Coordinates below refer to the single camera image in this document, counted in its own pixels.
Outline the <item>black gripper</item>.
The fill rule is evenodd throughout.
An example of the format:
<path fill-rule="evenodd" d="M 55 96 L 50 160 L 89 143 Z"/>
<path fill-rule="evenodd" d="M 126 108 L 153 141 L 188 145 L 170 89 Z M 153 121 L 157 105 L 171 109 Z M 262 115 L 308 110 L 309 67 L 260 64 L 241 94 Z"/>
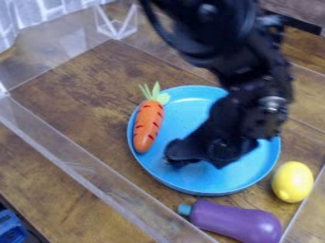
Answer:
<path fill-rule="evenodd" d="M 182 168 L 204 160 L 221 169 L 241 159 L 258 147 L 258 142 L 241 135 L 240 118 L 238 105 L 229 98 L 220 99 L 200 127 L 185 138 L 166 145 L 166 163 Z"/>

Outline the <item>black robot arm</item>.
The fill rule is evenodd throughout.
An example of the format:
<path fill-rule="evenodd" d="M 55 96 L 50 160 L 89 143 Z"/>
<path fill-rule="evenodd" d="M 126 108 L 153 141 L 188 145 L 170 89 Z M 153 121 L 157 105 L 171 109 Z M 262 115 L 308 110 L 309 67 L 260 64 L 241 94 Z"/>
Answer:
<path fill-rule="evenodd" d="M 184 59 L 218 78 L 228 96 L 163 155 L 174 166 L 206 161 L 217 168 L 280 136 L 293 102 L 293 77 L 281 43 L 285 26 L 258 0 L 138 0 L 147 20 Z"/>

